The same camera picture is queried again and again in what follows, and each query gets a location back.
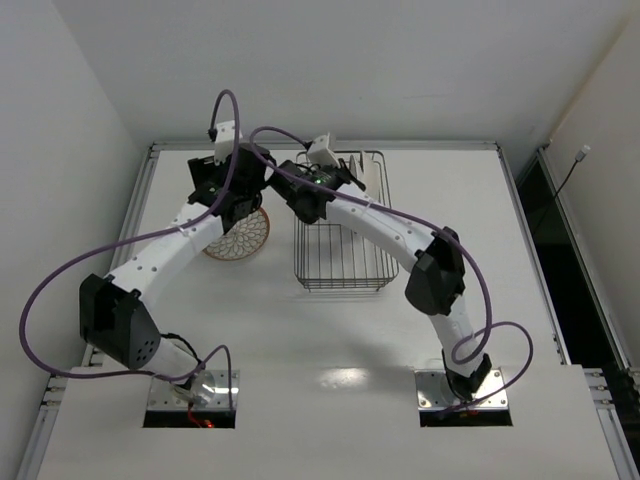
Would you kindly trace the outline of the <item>floral plate orange rim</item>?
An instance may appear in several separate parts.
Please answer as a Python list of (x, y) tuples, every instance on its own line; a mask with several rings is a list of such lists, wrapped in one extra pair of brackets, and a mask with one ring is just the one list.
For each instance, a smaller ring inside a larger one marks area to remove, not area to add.
[(257, 253), (266, 243), (271, 230), (270, 219), (260, 207), (240, 220), (227, 234), (209, 244), (204, 253), (218, 261), (239, 261)]
[(360, 152), (361, 181), (365, 185), (366, 194), (374, 200), (379, 200), (382, 192), (381, 174), (378, 163), (374, 160), (374, 154), (365, 151)]

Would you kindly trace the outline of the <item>sunburst plate with glass rim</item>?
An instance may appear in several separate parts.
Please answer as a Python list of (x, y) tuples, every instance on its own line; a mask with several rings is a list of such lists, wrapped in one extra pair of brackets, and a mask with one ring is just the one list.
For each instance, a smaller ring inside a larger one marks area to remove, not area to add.
[(358, 186), (361, 187), (361, 182), (359, 179), (359, 170), (358, 170), (358, 162), (355, 159), (353, 154), (349, 155), (349, 159), (347, 162), (347, 166), (352, 178), (352, 181)]

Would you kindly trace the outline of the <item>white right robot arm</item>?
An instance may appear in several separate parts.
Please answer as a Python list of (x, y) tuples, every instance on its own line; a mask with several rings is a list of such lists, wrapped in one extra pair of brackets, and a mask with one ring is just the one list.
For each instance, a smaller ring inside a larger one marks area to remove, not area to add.
[(311, 169), (287, 160), (268, 184), (302, 222), (322, 219), (344, 226), (409, 273), (405, 298), (429, 317), (436, 331), (450, 389), (460, 400), (471, 401), (489, 374), (491, 361), (473, 337), (466, 312), (464, 261), (453, 245), (457, 233), (446, 227), (440, 234), (387, 212), (344, 167)]

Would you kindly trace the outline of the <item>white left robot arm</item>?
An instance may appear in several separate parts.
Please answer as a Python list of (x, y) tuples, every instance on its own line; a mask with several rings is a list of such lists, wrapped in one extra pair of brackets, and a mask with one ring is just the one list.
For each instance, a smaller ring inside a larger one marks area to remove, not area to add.
[(165, 287), (193, 259), (262, 203), (265, 165), (246, 143), (236, 158), (188, 163), (195, 189), (169, 227), (134, 257), (79, 288), (80, 334), (127, 371), (148, 371), (177, 385), (201, 367), (196, 357), (164, 338), (151, 316)]

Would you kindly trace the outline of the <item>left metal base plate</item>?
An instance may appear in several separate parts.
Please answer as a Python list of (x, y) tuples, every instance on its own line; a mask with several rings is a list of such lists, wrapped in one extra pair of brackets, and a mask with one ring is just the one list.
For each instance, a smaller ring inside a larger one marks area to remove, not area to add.
[(153, 379), (147, 397), (148, 412), (228, 412), (236, 408), (240, 371), (205, 370), (189, 389)]

